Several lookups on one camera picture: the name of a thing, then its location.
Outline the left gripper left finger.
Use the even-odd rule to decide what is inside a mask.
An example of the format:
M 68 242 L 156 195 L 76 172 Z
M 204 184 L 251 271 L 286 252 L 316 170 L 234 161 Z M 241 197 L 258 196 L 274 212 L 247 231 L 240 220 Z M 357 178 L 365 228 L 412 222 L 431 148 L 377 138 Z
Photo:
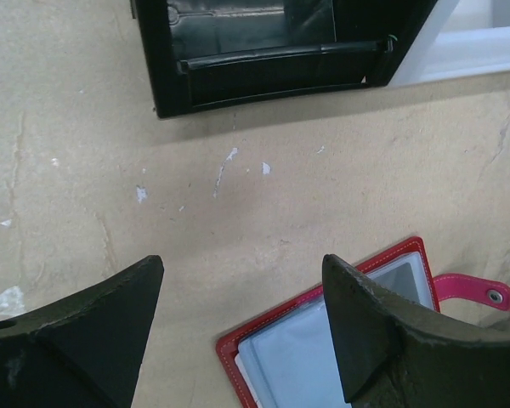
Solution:
M 0 321 L 0 407 L 129 407 L 164 276 L 150 255 Z

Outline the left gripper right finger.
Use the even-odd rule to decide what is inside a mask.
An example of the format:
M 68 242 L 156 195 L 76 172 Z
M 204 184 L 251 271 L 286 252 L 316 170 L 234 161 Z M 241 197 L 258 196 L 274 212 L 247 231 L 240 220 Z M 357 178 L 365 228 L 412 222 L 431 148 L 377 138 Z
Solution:
M 322 286 L 352 406 L 510 407 L 510 331 L 413 303 L 333 254 L 323 258 Z

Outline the red card holder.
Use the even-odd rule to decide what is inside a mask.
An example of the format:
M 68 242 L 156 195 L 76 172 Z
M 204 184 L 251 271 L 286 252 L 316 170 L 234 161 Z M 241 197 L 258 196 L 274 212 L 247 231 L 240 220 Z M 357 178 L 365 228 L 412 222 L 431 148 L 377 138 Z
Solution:
M 460 298 L 510 311 L 510 286 L 449 273 L 433 276 L 423 241 L 409 237 L 357 265 L 369 275 L 399 261 L 425 275 L 434 311 Z M 344 407 L 323 289 L 306 292 L 223 335 L 216 353 L 244 407 Z

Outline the black white three-bin organizer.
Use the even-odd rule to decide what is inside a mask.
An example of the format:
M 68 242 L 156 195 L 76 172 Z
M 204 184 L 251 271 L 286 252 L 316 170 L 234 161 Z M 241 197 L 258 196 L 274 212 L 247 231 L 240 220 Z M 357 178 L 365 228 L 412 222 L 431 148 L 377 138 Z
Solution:
M 136 0 L 161 119 L 510 71 L 510 1 Z

